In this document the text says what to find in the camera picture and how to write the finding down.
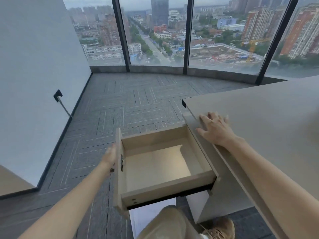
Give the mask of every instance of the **khaki pants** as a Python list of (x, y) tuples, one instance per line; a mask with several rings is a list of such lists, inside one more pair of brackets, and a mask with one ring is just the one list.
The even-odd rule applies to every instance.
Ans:
[(202, 239), (184, 213), (167, 206), (141, 231), (138, 239)]

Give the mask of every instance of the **crane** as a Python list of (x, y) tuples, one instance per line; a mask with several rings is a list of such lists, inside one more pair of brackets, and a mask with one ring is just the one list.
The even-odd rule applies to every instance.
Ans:
[(241, 43), (241, 46), (243, 46), (244, 44), (250, 44), (250, 47), (248, 50), (249, 56), (248, 56), (246, 62), (249, 62), (251, 60), (251, 58), (253, 57), (253, 53), (255, 51), (255, 48), (259, 43), (268, 42), (268, 41), (271, 41), (271, 39), (272, 38), (265, 38), (265, 39), (258, 39), (258, 40), (250, 40), (248, 42)]

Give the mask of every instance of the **baseboard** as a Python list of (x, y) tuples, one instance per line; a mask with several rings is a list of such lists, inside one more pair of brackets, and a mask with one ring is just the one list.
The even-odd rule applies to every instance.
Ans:
[[(71, 113), (72, 116), (74, 115), (76, 109), (78, 108), (80, 100), (81, 100), (81, 98), (82, 98), (82, 96), (83, 96), (83, 94), (84, 94), (84, 92), (86, 90), (87, 84), (90, 82), (90, 79), (91, 79), (92, 75), (93, 75), (93, 73), (91, 73), (89, 79), (87, 80), (87, 82), (86, 82), (86, 84), (85, 84), (85, 86), (84, 86), (84, 88), (83, 88), (83, 90), (81, 92), (81, 95), (78, 98), (77, 103), (74, 106), (74, 109), (73, 109), (73, 111)], [(65, 127), (63, 129), (63, 132), (62, 132), (62, 134), (61, 134), (61, 136), (60, 136), (60, 138), (59, 138), (59, 140), (58, 140), (58, 142), (57, 142), (57, 144), (56, 144), (56, 146), (55, 146), (55, 148), (54, 148), (54, 150), (53, 150), (53, 152), (52, 152), (52, 154), (50, 156), (50, 159), (49, 159), (49, 161), (48, 161), (48, 163), (47, 163), (47, 165), (46, 165), (46, 167), (45, 167), (45, 169), (44, 169), (44, 171), (43, 171), (43, 173), (42, 173), (42, 175), (40, 177), (40, 180), (38, 182), (37, 187), (32, 188), (32, 189), (28, 189), (28, 190), (22, 190), (22, 191), (14, 192), (14, 193), (11, 193), (11, 194), (1, 195), (0, 196), (0, 200), (8, 199), (8, 198), (12, 198), (12, 197), (16, 197), (16, 196), (19, 196), (19, 195), (32, 193), (32, 192), (37, 192), (37, 191), (39, 191), (41, 189), (41, 187), (43, 185), (43, 182), (45, 180), (45, 177), (47, 176), (47, 173), (48, 173), (48, 171), (50, 169), (50, 166), (52, 165), (53, 159), (54, 159), (54, 157), (55, 157), (55, 155), (56, 155), (56, 153), (57, 153), (57, 151), (59, 149), (60, 144), (62, 143), (62, 140), (63, 140), (63, 138), (64, 138), (64, 136), (66, 134), (66, 131), (68, 130), (68, 128), (70, 126), (71, 121), (72, 121), (72, 118), (69, 117), (69, 120), (66, 123), (66, 125), (65, 125)]]

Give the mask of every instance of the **shoe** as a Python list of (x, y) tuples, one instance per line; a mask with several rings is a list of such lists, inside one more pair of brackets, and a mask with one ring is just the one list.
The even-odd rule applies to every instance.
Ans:
[(232, 220), (228, 218), (220, 218), (214, 223), (212, 229), (205, 229), (202, 233), (209, 239), (235, 239), (235, 227)]

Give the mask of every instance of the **gray carpet tile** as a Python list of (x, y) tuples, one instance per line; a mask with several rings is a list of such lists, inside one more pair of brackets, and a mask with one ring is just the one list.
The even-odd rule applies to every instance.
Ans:
[[(250, 87), (211, 78), (139, 73), (93, 74), (39, 192), (0, 201), (0, 237), (17, 238), (80, 183), (123, 136), (183, 123), (184, 98)], [(107, 178), (74, 238), (133, 238), (130, 221), (112, 206), (113, 175)], [(185, 197), (177, 206), (193, 223)], [(273, 238), (255, 209), (230, 215), (236, 238)]]

